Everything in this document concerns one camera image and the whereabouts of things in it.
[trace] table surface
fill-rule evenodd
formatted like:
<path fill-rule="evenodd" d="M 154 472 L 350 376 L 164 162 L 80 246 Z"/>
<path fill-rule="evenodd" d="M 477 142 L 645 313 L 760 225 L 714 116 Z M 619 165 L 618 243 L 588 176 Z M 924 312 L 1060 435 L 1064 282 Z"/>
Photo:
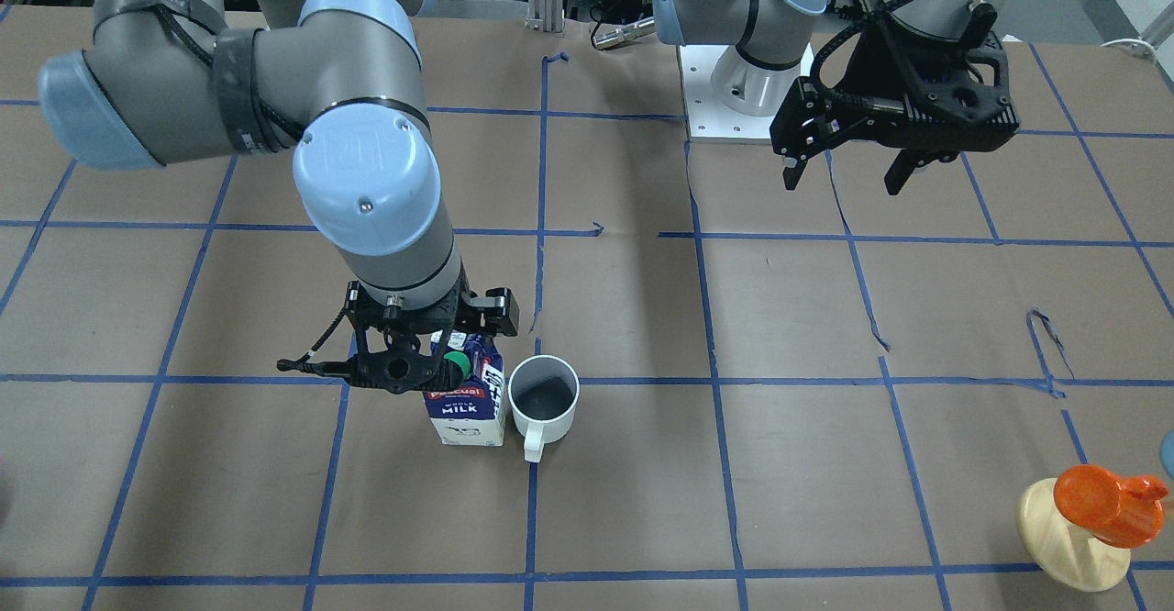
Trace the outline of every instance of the table surface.
<path fill-rule="evenodd" d="M 1001 150 L 890 197 L 893 150 L 850 143 L 788 193 L 764 147 L 687 142 L 670 47 L 416 21 L 470 281 L 522 306 L 506 367 L 582 377 L 529 466 L 275 371 L 349 280 L 289 154 L 73 162 L 35 76 L 89 18 L 0 11 L 0 607 L 1174 607 L 1174 537 L 1089 596 L 1016 531 L 1082 461 L 1162 474 L 1174 99 L 1145 61 L 1010 43 Z"/>

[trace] blue tape grid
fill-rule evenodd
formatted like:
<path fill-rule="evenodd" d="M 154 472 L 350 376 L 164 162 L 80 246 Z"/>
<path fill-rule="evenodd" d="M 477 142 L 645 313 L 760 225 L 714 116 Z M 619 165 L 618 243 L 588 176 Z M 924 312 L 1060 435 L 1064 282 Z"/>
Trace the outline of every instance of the blue tape grid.
<path fill-rule="evenodd" d="M 11 6 L 5 6 L 0 9 L 0 21 L 7 16 Z M 1109 197 L 1114 210 L 1118 214 L 1129 240 L 1127 242 L 1115 242 L 1115 241 L 1070 241 L 1070 240 L 1004 240 L 999 237 L 996 229 L 993 219 L 991 219 L 990 210 L 986 207 L 985 200 L 981 195 L 981 190 L 978 186 L 977 179 L 973 174 L 972 168 L 970 168 L 969 160 L 963 156 L 963 163 L 966 168 L 967 175 L 971 180 L 972 187 L 976 193 L 976 197 L 983 209 L 984 217 L 986 219 L 987 227 L 991 231 L 990 239 L 969 239 L 969 237 L 890 237 L 890 236 L 869 236 L 869 235 L 853 235 L 846 228 L 843 235 L 839 234 L 828 234 L 828 235 L 796 235 L 796 234 L 742 234 L 742 233 L 704 233 L 700 226 L 700 216 L 696 202 L 693 201 L 690 192 L 690 202 L 694 217 L 694 229 L 691 233 L 662 233 L 663 237 L 689 237 L 695 241 L 695 247 L 697 251 L 697 264 L 699 264 L 699 280 L 702 288 L 702 302 L 703 302 L 703 314 L 706 318 L 707 327 L 707 344 L 709 345 L 710 354 L 710 377 L 709 378 L 687 378 L 687 377 L 599 377 L 599 378 L 583 378 L 583 384 L 607 384 L 607 385 L 626 385 L 626 384 L 710 384 L 714 389 L 714 401 L 715 401 L 715 415 L 717 418 L 717 430 L 720 437 L 720 448 L 722 450 L 722 468 L 723 468 L 723 482 L 727 492 L 727 504 L 730 522 L 730 535 L 731 535 L 731 549 L 734 551 L 735 568 L 733 570 L 704 570 L 704 571 L 691 571 L 691 572 L 680 572 L 680 571 L 637 571 L 637 572 L 561 572 L 561 573 L 541 573 L 535 572 L 534 566 L 534 548 L 537 540 L 537 495 L 538 495 L 538 466 L 532 465 L 529 472 L 529 494 L 528 494 L 528 518 L 527 518 L 527 553 L 526 553 L 526 570 L 520 573 L 437 573 L 437 575 L 331 575 L 323 576 L 319 573 L 318 568 L 321 565 L 322 550 L 325 543 L 325 531 L 330 512 L 330 502 L 332 495 L 333 483 L 337 476 L 338 455 L 342 444 L 343 430 L 345 425 L 346 417 L 346 405 L 349 400 L 349 388 L 348 385 L 340 384 L 332 380 L 313 380 L 313 378 L 294 378 L 294 377 L 228 377 L 228 376 L 169 376 L 166 374 L 168 361 L 170 360 L 171 352 L 175 347 L 176 338 L 178 336 L 180 328 L 182 325 L 184 315 L 187 313 L 188 304 L 190 302 L 191 293 L 194 286 L 200 274 L 204 256 L 207 254 L 207 248 L 210 242 L 210 237 L 216 230 L 294 230 L 294 231 L 309 231 L 313 230 L 309 226 L 297 226 L 297 224 L 222 224 L 217 223 L 217 217 L 220 209 L 223 204 L 224 197 L 227 195 L 227 189 L 229 182 L 231 181 L 232 170 L 235 167 L 235 159 L 231 160 L 228 170 L 225 172 L 224 181 L 221 187 L 221 192 L 217 196 L 216 204 L 212 209 L 212 215 L 208 223 L 129 223 L 129 222 L 76 222 L 76 221 L 52 221 L 50 216 L 53 209 L 55 208 L 61 194 L 66 187 L 67 181 L 72 176 L 75 168 L 75 162 L 70 162 L 69 167 L 63 173 L 62 180 L 60 181 L 58 188 L 55 189 L 53 197 L 45 209 L 41 219 L 38 221 L 27 220 L 2 220 L 0 221 L 0 227 L 33 227 L 34 233 L 29 240 L 29 244 L 26 248 L 25 255 L 21 262 L 18 264 L 18 269 L 5 289 L 2 298 L 0 298 L 0 313 L 7 306 L 14 288 L 23 273 L 26 264 L 32 257 L 41 235 L 46 228 L 54 227 L 67 227 L 67 228 L 134 228 L 134 229 L 187 229 L 187 230 L 203 230 L 204 239 L 196 257 L 196 262 L 193 267 L 191 275 L 189 276 L 189 283 L 184 291 L 183 301 L 181 302 L 180 310 L 173 323 L 171 335 L 168 341 L 168 347 L 164 351 L 163 361 L 160 364 L 158 372 L 154 376 L 149 375 L 0 375 L 0 381 L 40 381 L 40 382 L 88 382 L 88 383 L 109 383 L 109 382 L 140 382 L 140 383 L 153 383 L 153 390 L 148 405 L 144 409 L 144 415 L 142 423 L 140 425 L 139 434 L 135 439 L 135 446 L 131 451 L 130 461 L 128 462 L 127 471 L 124 475 L 123 484 L 120 490 L 119 499 L 115 503 L 115 508 L 112 512 L 110 523 L 108 525 L 106 537 L 103 539 L 102 549 L 100 551 L 99 562 L 95 564 L 95 570 L 92 577 L 4 577 L 0 578 L 0 588 L 28 588 L 28 586 L 86 586 L 87 595 L 86 602 L 83 603 L 83 610 L 88 610 L 94 599 L 97 588 L 102 586 L 148 586 L 148 585 L 303 585 L 306 588 L 306 596 L 304 602 L 304 607 L 306 610 L 312 607 L 313 591 L 316 586 L 321 585 L 356 585 L 356 584 L 439 584 L 439 583 L 521 583 L 526 585 L 526 610 L 529 611 L 533 606 L 533 584 L 539 582 L 573 582 L 573 580 L 587 580 L 587 582 L 606 582 L 606 580 L 675 580 L 675 579 L 735 579 L 738 583 L 740 593 L 740 606 L 744 610 L 747 609 L 745 598 L 745 580 L 747 579 L 760 579 L 760 578 L 829 578 L 829 577 L 877 577 L 877 576 L 933 576 L 938 580 L 939 593 L 942 595 L 944 609 L 950 609 L 949 592 L 945 588 L 944 576 L 946 575 L 972 575 L 972 573 L 998 573 L 998 572 L 1034 572 L 1039 571 L 1039 568 L 1033 563 L 1012 563 L 1012 564 L 971 564 L 971 565 L 943 565 L 940 559 L 937 557 L 937 548 L 933 540 L 932 526 L 930 525 L 929 515 L 925 509 L 924 497 L 922 495 L 920 482 L 917 476 L 916 462 L 912 456 L 912 448 L 909 444 L 908 435 L 904 428 L 904 419 L 900 415 L 899 403 L 897 402 L 895 388 L 897 385 L 905 384 L 1017 384 L 1031 388 L 1047 388 L 1052 382 L 1074 387 L 1134 387 L 1134 388 L 1148 388 L 1148 387 L 1161 387 L 1161 388 L 1174 388 L 1174 381 L 1170 380 L 1054 380 L 1047 367 L 1046 362 L 1041 358 L 1041 369 L 1044 372 L 1043 380 L 1030 380 L 1030 378 L 972 378 L 972 377 L 892 377 L 889 375 L 888 363 L 884 357 L 878 360 L 882 368 L 882 377 L 868 377 L 868 378 L 722 378 L 718 375 L 715 356 L 715 344 L 713 337 L 713 321 L 709 306 L 708 296 L 708 281 L 706 278 L 704 270 L 704 253 L 702 242 L 706 239 L 765 239 L 765 240 L 817 240 L 817 241 L 844 241 L 852 242 L 865 241 L 865 242 L 942 242 L 942 243 L 964 243 L 964 244 L 1011 244 L 1011 246 L 1074 246 L 1074 247 L 1128 247 L 1134 248 L 1146 270 L 1149 273 L 1155 288 L 1162 296 L 1162 301 L 1166 303 L 1167 309 L 1174 315 L 1174 308 L 1170 307 L 1168 296 L 1165 289 L 1156 278 L 1143 249 L 1145 248 L 1172 248 L 1174 242 L 1142 242 L 1135 237 L 1132 227 L 1128 226 L 1127 219 L 1125 217 L 1124 210 L 1113 196 L 1112 190 L 1108 187 L 1104 174 L 1100 172 L 1099 164 L 1097 163 L 1089 147 L 1087 146 L 1085 139 L 1088 137 L 1122 137 L 1122 139 L 1174 139 L 1174 135 L 1168 134 L 1135 134 L 1135 133 L 1105 133 L 1105 132 L 1081 132 L 1075 121 L 1073 120 L 1067 106 L 1064 103 L 1059 90 L 1057 89 L 1054 82 L 1052 81 L 1043 60 L 1040 59 L 1035 47 L 1032 47 L 1032 52 L 1035 55 L 1035 60 L 1044 72 L 1045 79 L 1048 81 L 1048 86 L 1052 88 L 1053 94 L 1059 101 L 1068 122 L 1072 126 L 1072 132 L 1052 132 L 1052 130 L 1024 130 L 1021 135 L 1040 135 L 1040 136 L 1075 136 L 1080 140 L 1080 143 L 1085 150 L 1089 163 L 1097 173 L 1098 180 L 1101 182 L 1104 190 Z M 592 114 L 592 113 L 578 113 L 578 112 L 552 112 L 547 109 L 547 76 L 546 66 L 553 60 L 566 60 L 566 55 L 555 56 L 554 59 L 544 59 L 542 65 L 542 109 L 540 110 L 527 110 L 527 109 L 478 109 L 478 108 L 454 108 L 454 107 L 436 107 L 430 110 L 436 113 L 460 113 L 460 114 L 492 114 L 492 115 L 522 115 L 522 116 L 539 116 L 542 119 L 542 135 L 541 135 L 541 160 L 540 160 L 540 184 L 545 183 L 545 162 L 546 162 L 546 121 L 549 118 L 571 118 L 571 119 L 605 119 L 605 120 L 659 120 L 659 121 L 683 121 L 683 116 L 667 115 L 667 114 L 634 114 L 634 115 L 613 115 L 613 114 Z M 38 106 L 35 100 L 0 100 L 0 106 L 14 106 L 14 107 L 33 107 Z M 545 223 L 545 187 L 540 189 L 540 215 L 539 224 L 535 230 L 524 230 L 524 229 L 458 229 L 459 234 L 466 235 L 495 235 L 495 236 L 535 236 L 540 240 L 546 236 L 567 236 L 567 237 L 592 237 L 600 234 L 600 229 L 595 230 L 546 230 Z M 539 248 L 539 256 L 541 256 L 541 247 Z M 861 290 L 863 298 L 869 303 L 866 284 L 863 283 L 863 269 L 857 268 L 859 276 Z M 540 296 L 541 293 L 541 276 L 535 280 L 535 296 Z M 1041 350 L 1039 347 L 1039 340 L 1035 337 L 1034 333 L 1033 344 L 1037 348 L 1041 357 Z M 541 350 L 540 341 L 535 342 L 535 352 Z M 311 557 L 310 572 L 306 576 L 277 576 L 277 577 L 231 577 L 231 576 L 175 576 L 175 577 L 106 577 L 102 571 L 104 569 L 106 559 L 109 556 L 109 549 L 113 545 L 113 539 L 117 530 L 119 521 L 121 519 L 122 508 L 124 506 L 127 494 L 129 494 L 129 488 L 133 482 L 135 468 L 137 465 L 139 457 L 142 452 L 143 441 L 149 429 L 150 418 L 154 411 L 154 407 L 157 402 L 158 390 L 162 384 L 166 383 L 191 383 L 191 384 L 316 384 L 316 385 L 335 385 L 340 387 L 340 404 L 338 410 L 338 418 L 336 424 L 335 443 L 331 449 L 331 462 L 330 469 L 328 471 L 326 485 L 323 492 L 323 505 L 319 513 L 319 523 L 316 533 L 313 556 Z M 890 392 L 890 401 L 893 409 L 893 417 L 897 423 L 898 435 L 902 438 L 903 449 L 906 456 L 906 464 L 910 471 L 910 479 L 913 485 L 915 497 L 918 502 L 918 510 L 922 515 L 923 529 L 925 531 L 926 544 L 930 549 L 931 562 L 930 566 L 897 566 L 897 568 L 817 568 L 817 569 L 745 569 L 741 559 L 741 552 L 737 545 L 737 517 L 736 506 L 734 504 L 733 495 L 733 483 L 729 471 L 729 457 L 728 449 L 724 439 L 724 422 L 721 410 L 721 385 L 722 384 L 764 384 L 764 385 L 884 385 Z M 1075 427 L 1072 423 L 1072 418 L 1067 410 L 1062 411 L 1062 417 L 1068 428 L 1070 435 L 1072 437 L 1074 448 L 1077 449 L 1078 456 L 1081 462 L 1086 461 L 1084 449 L 1080 444 L 1079 437 L 1075 431 Z M 1132 570 L 1146 570 L 1146 571 L 1170 571 L 1174 570 L 1174 562 L 1167 560 L 1152 560 L 1152 562 L 1136 562 L 1133 564 Z M 1134 595 L 1134 599 L 1138 604 L 1139 610 L 1145 610 L 1145 602 L 1141 598 L 1141 591 L 1136 585 L 1136 580 L 1131 571 L 1129 588 Z"/>

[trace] white mounting plate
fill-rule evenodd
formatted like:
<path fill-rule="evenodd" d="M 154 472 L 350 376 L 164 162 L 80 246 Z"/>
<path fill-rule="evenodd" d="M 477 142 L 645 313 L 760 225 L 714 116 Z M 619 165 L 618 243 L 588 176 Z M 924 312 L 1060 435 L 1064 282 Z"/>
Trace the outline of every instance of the white mounting plate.
<path fill-rule="evenodd" d="M 748 116 L 722 105 L 709 86 L 717 59 L 726 52 L 726 43 L 688 43 L 677 47 L 681 63 L 681 88 L 684 93 L 684 113 L 689 119 L 689 140 L 714 143 L 770 143 L 769 116 Z M 811 46 L 799 61 L 802 74 L 811 72 L 815 54 Z"/>

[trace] mug handle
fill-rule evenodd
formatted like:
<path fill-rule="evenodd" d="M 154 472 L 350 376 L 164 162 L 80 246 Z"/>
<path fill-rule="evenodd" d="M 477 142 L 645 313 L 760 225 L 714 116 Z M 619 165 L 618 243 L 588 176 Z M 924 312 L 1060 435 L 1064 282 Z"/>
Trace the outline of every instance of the mug handle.
<path fill-rule="evenodd" d="M 542 459 L 542 427 L 531 423 L 526 428 L 526 462 L 538 462 Z"/>

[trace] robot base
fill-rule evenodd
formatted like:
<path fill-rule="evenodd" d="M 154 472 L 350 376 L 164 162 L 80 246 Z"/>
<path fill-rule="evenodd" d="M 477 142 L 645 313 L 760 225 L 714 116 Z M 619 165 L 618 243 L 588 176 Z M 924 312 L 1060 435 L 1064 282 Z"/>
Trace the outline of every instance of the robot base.
<path fill-rule="evenodd" d="M 1132 552 L 1065 519 L 1052 499 L 1054 488 L 1055 478 L 1045 478 L 1019 499 L 1019 537 L 1031 557 L 1053 579 L 1079 591 L 1100 592 L 1121 583 Z"/>
<path fill-rule="evenodd" d="M 770 115 L 755 118 L 727 107 L 714 94 L 709 76 L 717 60 L 726 52 L 726 43 L 688 43 L 677 47 L 681 65 L 681 88 L 684 93 L 684 113 L 689 119 L 689 140 L 711 143 L 770 143 L 770 123 L 777 107 Z M 815 55 L 811 46 L 803 52 L 801 74 L 808 74 Z"/>

